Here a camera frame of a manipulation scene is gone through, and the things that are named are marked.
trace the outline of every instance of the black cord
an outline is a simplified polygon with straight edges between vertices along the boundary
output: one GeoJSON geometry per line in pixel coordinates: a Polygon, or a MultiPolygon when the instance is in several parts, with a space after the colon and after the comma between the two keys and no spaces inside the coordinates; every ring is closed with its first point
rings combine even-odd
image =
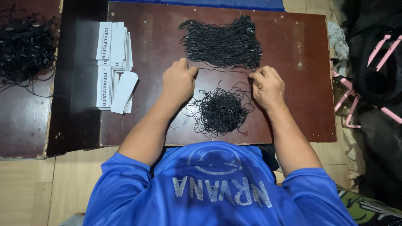
{"type": "Polygon", "coordinates": [[[59,20],[53,17],[47,21],[37,13],[17,18],[16,11],[15,5],[1,11],[0,92],[20,86],[33,95],[44,97],[35,94],[33,85],[38,80],[47,81],[55,74],[58,42],[55,33],[59,20]],[[52,75],[40,79],[38,73],[42,71],[52,71],[52,75]]]}
{"type": "Polygon", "coordinates": [[[244,82],[236,83],[229,91],[225,91],[218,87],[213,92],[200,90],[204,94],[201,100],[193,98],[188,104],[189,107],[197,106],[199,112],[194,113],[187,106],[184,108],[191,114],[182,113],[196,120],[194,130],[197,133],[211,133],[212,137],[224,136],[237,129],[239,133],[240,126],[246,120],[247,115],[252,112],[255,107],[251,104],[251,99],[247,95],[251,92],[249,85],[244,82]],[[244,91],[238,84],[244,84],[248,87],[248,91],[244,91]],[[241,104],[244,98],[248,102],[241,104]]]}
{"type": "Polygon", "coordinates": [[[229,70],[250,70],[260,66],[261,43],[257,41],[255,24],[251,22],[250,16],[241,16],[234,19],[232,24],[221,25],[187,20],[180,24],[178,29],[187,29],[187,34],[180,43],[185,46],[189,60],[208,62],[229,70]]]}

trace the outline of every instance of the person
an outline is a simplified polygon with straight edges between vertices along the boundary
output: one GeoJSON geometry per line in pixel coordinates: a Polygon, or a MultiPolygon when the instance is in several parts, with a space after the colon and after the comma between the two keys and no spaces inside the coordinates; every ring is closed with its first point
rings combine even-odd
{"type": "Polygon", "coordinates": [[[274,68],[251,73],[252,95],[272,123],[282,186],[255,146],[220,141],[169,148],[160,158],[171,118],[194,93],[196,67],[174,62],[160,98],[102,164],[85,226],[356,225],[306,140],[274,68]]]}

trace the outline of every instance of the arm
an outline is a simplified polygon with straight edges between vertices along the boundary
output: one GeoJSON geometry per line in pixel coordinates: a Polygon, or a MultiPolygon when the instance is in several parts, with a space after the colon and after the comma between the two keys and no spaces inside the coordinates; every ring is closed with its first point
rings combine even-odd
{"type": "Polygon", "coordinates": [[[131,130],[118,149],[118,153],[149,166],[162,151],[170,119],[179,107],[194,93],[198,68],[187,69],[187,60],[174,62],[163,74],[163,91],[160,98],[144,118],[131,130]]]}
{"type": "Polygon", "coordinates": [[[306,140],[283,99],[285,84],[274,68],[265,66],[249,75],[253,96],[272,123],[278,162],[285,177],[301,168],[321,168],[317,154],[306,140]]]}

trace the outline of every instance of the printed circle logo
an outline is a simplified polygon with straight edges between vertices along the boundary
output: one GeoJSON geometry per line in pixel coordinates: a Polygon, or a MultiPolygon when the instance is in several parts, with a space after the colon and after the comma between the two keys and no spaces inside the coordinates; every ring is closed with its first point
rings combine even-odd
{"type": "Polygon", "coordinates": [[[187,166],[210,175],[227,175],[241,170],[241,159],[234,150],[195,149],[187,159],[187,166]]]}

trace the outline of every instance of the pink metal frame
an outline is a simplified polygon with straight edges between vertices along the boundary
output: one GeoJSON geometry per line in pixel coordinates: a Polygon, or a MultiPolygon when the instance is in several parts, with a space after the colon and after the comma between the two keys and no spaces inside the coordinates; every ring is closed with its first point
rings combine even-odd
{"type": "MultiPolygon", "coordinates": [[[[385,41],[389,40],[391,38],[390,35],[385,35],[384,38],[377,44],[377,46],[374,48],[373,52],[370,54],[369,56],[369,61],[367,63],[367,66],[370,65],[370,63],[373,61],[374,57],[377,55],[378,51],[380,50],[381,46],[385,43],[385,41]]],[[[392,52],[395,50],[396,46],[401,42],[402,40],[402,35],[400,35],[398,37],[398,39],[396,39],[394,41],[394,43],[391,45],[391,47],[388,49],[387,53],[384,55],[384,57],[380,60],[380,62],[377,65],[377,71],[379,71],[381,69],[381,67],[384,65],[384,63],[388,60],[388,58],[390,57],[390,55],[392,54],[392,52]]],[[[336,73],[334,70],[332,70],[332,77],[338,77],[340,76],[338,73],[336,73]]],[[[337,111],[339,109],[339,107],[343,104],[343,102],[346,100],[346,98],[349,95],[352,95],[355,97],[355,100],[353,101],[352,107],[349,111],[348,117],[346,118],[346,126],[349,128],[360,128],[359,125],[351,125],[350,124],[350,120],[352,118],[353,112],[356,109],[357,103],[360,99],[360,95],[357,94],[355,92],[355,90],[353,90],[353,86],[352,83],[350,81],[348,81],[345,78],[342,78],[340,80],[340,82],[345,85],[348,90],[346,91],[346,93],[342,96],[342,98],[339,100],[339,102],[336,104],[335,106],[335,111],[337,111]]],[[[389,117],[391,117],[393,120],[395,120],[397,123],[402,124],[402,119],[400,117],[398,117],[397,115],[395,115],[392,111],[390,111],[389,109],[383,107],[381,108],[381,111],[384,112],[386,115],[388,115],[389,117]]]]}

